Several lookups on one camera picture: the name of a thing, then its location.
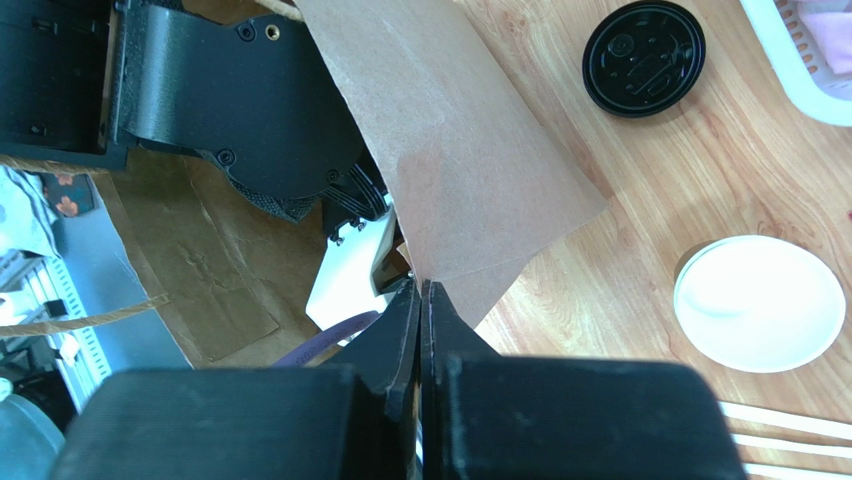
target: basket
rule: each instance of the basket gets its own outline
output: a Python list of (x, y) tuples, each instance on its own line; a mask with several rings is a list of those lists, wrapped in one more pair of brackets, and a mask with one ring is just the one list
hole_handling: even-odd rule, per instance
[(790, 101), (806, 115), (852, 127), (852, 75), (835, 75), (793, 0), (740, 0)]

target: round black lid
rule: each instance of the round black lid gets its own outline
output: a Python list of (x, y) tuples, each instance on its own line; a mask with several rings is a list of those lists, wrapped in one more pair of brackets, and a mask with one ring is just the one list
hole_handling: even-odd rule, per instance
[(607, 112), (647, 117), (671, 107), (695, 85), (705, 49), (701, 25), (683, 7), (631, 3), (592, 33), (583, 54), (583, 82)]

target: white stick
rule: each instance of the white stick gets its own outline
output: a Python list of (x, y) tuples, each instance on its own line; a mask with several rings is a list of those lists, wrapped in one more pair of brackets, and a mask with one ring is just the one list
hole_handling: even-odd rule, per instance
[(852, 425), (847, 423), (793, 415), (765, 408), (738, 405), (736, 403), (719, 402), (719, 406), (722, 407), (722, 413), (726, 417), (789, 428), (800, 432), (815, 433), (826, 437), (852, 440)]
[(774, 448), (776, 450), (786, 450), (788, 452), (810, 453), (814, 455), (826, 455), (830, 457), (852, 458), (852, 448), (836, 447), (826, 445), (812, 445), (810, 443), (789, 442), (787, 440), (778, 440), (775, 438), (755, 437), (752, 435), (741, 435), (734, 433), (731, 435), (734, 443), (745, 445), (748, 447)]
[(762, 475), (781, 480), (852, 480), (852, 475), (844, 475), (842, 473), (818, 472), (816, 470), (758, 465), (755, 463), (746, 463), (743, 466), (749, 475)]

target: pink cloth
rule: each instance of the pink cloth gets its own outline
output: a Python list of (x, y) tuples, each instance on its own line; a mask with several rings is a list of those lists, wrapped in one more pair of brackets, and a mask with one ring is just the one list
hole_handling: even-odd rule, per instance
[(799, 19), (837, 75), (852, 73), (852, 1), (800, 0)]

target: wood grain surface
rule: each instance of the wood grain surface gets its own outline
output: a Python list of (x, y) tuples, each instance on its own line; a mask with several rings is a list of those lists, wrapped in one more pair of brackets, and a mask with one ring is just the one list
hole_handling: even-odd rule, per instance
[[(684, 100), (644, 120), (605, 114), (580, 71), (592, 30), (626, 1), (459, 3), (541, 123), (611, 202), (542, 251), (477, 332), (505, 354), (682, 362), (720, 399), (852, 422), (848, 322), (814, 362), (749, 374), (700, 354), (673, 313), (679, 260), (733, 235), (791, 241), (822, 258), (846, 292), (852, 286), (852, 130), (818, 123), (789, 102), (740, 3), (677, 2), (704, 27), (707, 61)], [(732, 428), (849, 445), (746, 423)], [(756, 449), (743, 456), (852, 473), (849, 460)]]

